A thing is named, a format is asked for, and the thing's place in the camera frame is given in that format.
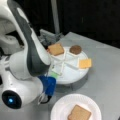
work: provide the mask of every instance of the plate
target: plate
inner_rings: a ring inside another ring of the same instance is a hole
[[[102,120],[98,105],[91,98],[81,94],[70,94],[59,99],[51,111],[51,120],[68,120],[67,117],[75,105],[92,113],[89,120]]]
[[[69,49],[70,47],[64,47],[64,54],[52,56],[54,61],[52,71],[58,74],[57,84],[77,82],[89,71],[89,68],[79,68],[79,60],[88,59],[87,55],[83,51],[78,55],[74,55],[69,52]]]

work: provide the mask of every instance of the cheese slice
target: cheese slice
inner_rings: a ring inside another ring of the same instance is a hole
[[[56,56],[64,53],[64,49],[60,43],[56,43],[48,46],[48,51],[50,54]]]
[[[85,59],[79,61],[79,68],[86,69],[92,67],[92,60],[91,59]]]

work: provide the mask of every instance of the blue light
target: blue light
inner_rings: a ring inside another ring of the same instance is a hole
[[[9,99],[9,102],[10,102],[10,103],[13,103],[13,99]]]

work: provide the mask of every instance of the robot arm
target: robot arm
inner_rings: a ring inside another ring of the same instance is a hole
[[[22,51],[0,60],[2,100],[8,107],[19,109],[44,92],[37,76],[48,71],[51,59],[14,0],[0,0],[0,17],[14,24],[25,46]]]
[[[50,66],[50,57],[39,42],[21,7],[13,0],[0,0],[0,17],[10,20],[20,35],[25,49],[9,58],[9,69],[17,79],[44,74]]]

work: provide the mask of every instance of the yellow food item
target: yellow food item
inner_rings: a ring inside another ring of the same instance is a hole
[[[48,46],[48,51],[50,54],[56,56],[64,53],[64,49],[60,43],[56,43]]]
[[[91,59],[79,61],[79,68],[85,69],[85,68],[90,68],[90,67],[92,67],[92,60]]]
[[[81,106],[75,105],[71,114],[68,116],[68,120],[89,120],[91,112],[82,108]]]

